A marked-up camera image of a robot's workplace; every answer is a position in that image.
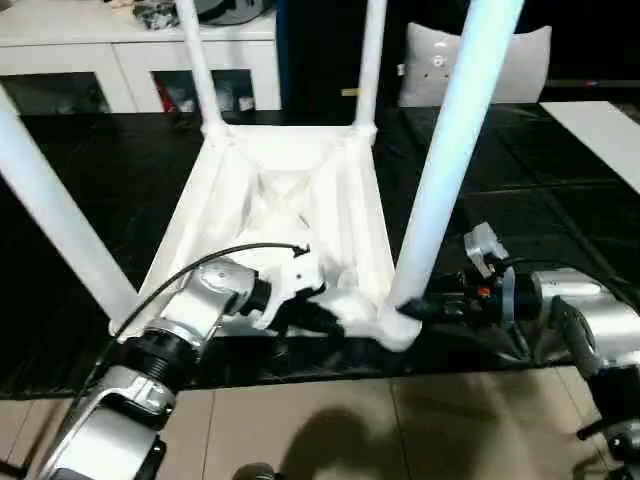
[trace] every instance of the glass cabinet door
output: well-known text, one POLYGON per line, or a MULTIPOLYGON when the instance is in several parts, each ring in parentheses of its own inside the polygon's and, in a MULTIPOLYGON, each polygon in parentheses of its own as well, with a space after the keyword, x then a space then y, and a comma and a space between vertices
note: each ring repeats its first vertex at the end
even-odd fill
POLYGON ((111 111, 92 72, 5 75, 0 85, 21 115, 111 111))

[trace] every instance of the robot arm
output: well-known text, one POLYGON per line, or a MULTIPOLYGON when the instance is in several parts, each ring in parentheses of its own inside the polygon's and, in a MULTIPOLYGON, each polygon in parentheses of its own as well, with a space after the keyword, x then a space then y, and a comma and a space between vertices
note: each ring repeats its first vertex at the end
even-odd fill
POLYGON ((297 305, 300 312, 312 312, 316 324, 336 328, 333 314, 304 306, 323 289, 314 262, 300 255, 273 282, 226 257, 191 272, 141 336, 124 342, 119 361, 61 428, 38 479, 155 478, 166 451, 159 431, 224 316, 266 312, 260 322, 269 328, 283 323, 279 310, 297 305))

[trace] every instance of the cabinet door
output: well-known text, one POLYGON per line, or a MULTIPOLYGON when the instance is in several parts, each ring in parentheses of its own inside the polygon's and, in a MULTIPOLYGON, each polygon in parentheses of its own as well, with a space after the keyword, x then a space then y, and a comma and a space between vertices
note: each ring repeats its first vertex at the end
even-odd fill
MULTIPOLYGON (((187 47, 183 43, 167 42, 118 44, 114 48, 138 111, 165 111, 165 92, 159 93, 158 90, 171 88, 172 81, 184 82, 184 76, 168 72, 188 72, 191 69, 187 47)), ((230 104, 238 107, 237 101, 229 100, 228 95, 226 98, 220 95, 221 89, 226 92, 227 86, 235 90, 233 96, 248 95, 246 91, 250 90, 257 110, 280 109, 275 42, 204 42, 204 50, 214 80, 218 80, 216 89, 221 109, 230 104)), ((190 75, 187 79, 192 85, 190 75)))
POLYGON ((23 114, 136 111, 108 44, 2 47, 0 86, 0 108, 23 114))

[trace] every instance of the black joint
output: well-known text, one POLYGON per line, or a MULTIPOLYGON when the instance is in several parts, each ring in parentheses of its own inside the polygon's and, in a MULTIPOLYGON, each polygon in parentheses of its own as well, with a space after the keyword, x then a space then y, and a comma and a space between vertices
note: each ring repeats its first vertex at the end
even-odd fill
POLYGON ((241 315, 249 315, 253 310, 264 312, 271 297, 271 284, 256 278, 253 285, 253 291, 247 302, 240 309, 241 315))
POLYGON ((576 437, 584 442, 587 438, 594 436, 596 433, 600 433, 611 425, 611 422, 601 418, 600 420, 596 420, 592 424, 578 430, 576 432, 576 437))
POLYGON ((198 361, 193 346, 169 332, 145 332, 123 345, 121 364, 179 392, 191 378, 198 361))

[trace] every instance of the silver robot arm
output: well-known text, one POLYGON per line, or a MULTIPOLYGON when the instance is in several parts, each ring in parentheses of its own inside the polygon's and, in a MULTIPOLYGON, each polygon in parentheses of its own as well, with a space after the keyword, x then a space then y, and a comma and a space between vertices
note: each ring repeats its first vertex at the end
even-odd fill
POLYGON ((222 317, 264 311, 270 285, 222 257, 194 270, 140 337, 123 345, 77 413, 63 425, 40 480, 155 478, 166 446, 159 431, 222 317))

